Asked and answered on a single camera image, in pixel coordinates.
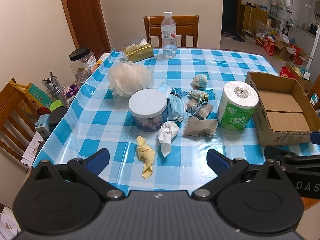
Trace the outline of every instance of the white tissue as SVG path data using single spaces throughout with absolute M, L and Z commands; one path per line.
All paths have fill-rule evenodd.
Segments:
M 136 49 L 139 49 L 141 48 L 142 46 L 148 44 L 146 39 L 143 39 L 139 45 L 136 45 L 136 44 L 131 44 L 130 46 L 126 47 L 125 48 L 125 51 L 126 52 L 129 52 L 129 51 L 132 51 L 132 50 L 136 50 Z
M 174 121 L 165 122 L 158 131 L 158 140 L 161 143 L 161 152 L 166 157 L 171 152 L 171 140 L 180 132 Z

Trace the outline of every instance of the gray fabric sachet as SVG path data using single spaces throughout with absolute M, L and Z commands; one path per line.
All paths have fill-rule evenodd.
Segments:
M 192 116 L 187 120 L 182 136 L 212 136 L 215 134 L 217 126 L 217 119 L 199 120 Z
M 195 105 L 198 104 L 198 101 L 192 98 L 188 103 L 187 103 L 187 110 L 190 110 L 191 108 L 195 107 Z M 196 113 L 196 115 L 202 117 L 203 119 L 206 119 L 208 115 L 211 113 L 213 109 L 213 105 L 210 105 L 207 103 L 206 105 L 202 106 L 201 109 Z

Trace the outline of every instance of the blue surgical mask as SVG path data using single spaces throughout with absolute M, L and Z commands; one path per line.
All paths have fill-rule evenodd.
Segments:
M 166 98 L 168 99 L 172 88 L 166 82 L 162 82 L 160 87 L 157 88 L 157 90 L 159 90 L 162 93 L 164 93 Z
M 169 110 L 168 121 L 182 122 L 187 106 L 183 103 L 181 98 L 177 96 L 169 96 Z

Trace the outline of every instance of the plastic tablecloth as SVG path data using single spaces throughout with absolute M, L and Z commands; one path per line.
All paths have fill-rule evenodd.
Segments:
M 173 59 L 164 58 L 162 49 L 154 49 L 154 57 L 140 61 L 154 71 L 157 88 L 163 81 L 184 91 L 192 90 L 192 77 L 204 73 L 206 89 L 216 97 L 208 119 L 216 119 L 217 107 L 226 82 L 244 81 L 248 71 L 277 75 L 264 57 L 243 52 L 206 49 L 178 49 Z M 242 131 L 228 131 L 218 126 L 213 137 L 182 137 L 185 119 L 178 123 L 180 133 L 172 141 L 172 151 L 164 158 L 157 132 L 142 132 L 133 122 L 128 100 L 115 101 L 108 90 L 108 68 L 123 61 L 122 53 L 113 51 L 93 75 L 82 85 L 68 112 L 50 135 L 37 156 L 34 167 L 42 159 L 54 164 L 67 163 L 75 157 L 87 158 L 101 148 L 110 152 L 110 163 L 99 175 L 126 194 L 131 190 L 188 190 L 192 192 L 216 177 L 206 163 L 208 149 L 214 148 L 230 159 L 241 157 L 251 164 L 264 162 L 252 119 Z M 136 153 L 137 136 L 144 137 L 155 151 L 153 174 L 141 176 L 143 161 Z M 312 143 L 284 146 L 299 155 L 318 154 Z

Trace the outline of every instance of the wooden chair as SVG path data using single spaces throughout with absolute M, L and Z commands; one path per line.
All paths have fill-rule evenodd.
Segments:
M 159 47 L 162 48 L 161 39 L 161 23 L 164 16 L 145 16 L 143 18 L 144 27 L 148 43 L 151 44 L 151 37 L 159 37 Z M 181 47 L 186 47 L 186 35 L 193 36 L 193 48 L 198 47 L 198 25 L 199 16 L 172 16 L 172 19 L 177 24 L 177 35 L 181 35 Z
M 15 89 L 12 85 L 7 84 L 4 89 L 0 92 L 0 130 L 9 138 L 17 147 L 19 147 L 22 151 L 25 151 L 27 147 L 16 138 L 11 132 L 4 127 L 5 120 L 8 120 L 13 127 L 29 142 L 31 142 L 32 137 L 14 120 L 10 114 L 15 111 L 22 118 L 22 120 L 30 127 L 33 132 L 36 132 L 34 124 L 28 119 L 28 117 L 23 113 L 23 111 L 18 107 L 19 102 L 23 100 L 26 105 L 30 108 L 32 113 L 39 118 L 39 115 L 32 106 L 32 104 L 28 101 L 26 96 Z M 14 156 L 19 161 L 22 159 L 22 156 L 18 154 L 15 150 L 9 147 L 2 139 L 0 140 L 0 146 L 6 150 L 9 154 Z
M 318 98 L 320 98 L 320 75 L 317 77 L 316 82 L 311 87 L 310 91 L 307 94 L 307 97 L 309 100 L 312 98 L 312 96 L 316 94 Z M 313 106 L 315 110 L 320 108 L 320 100 Z

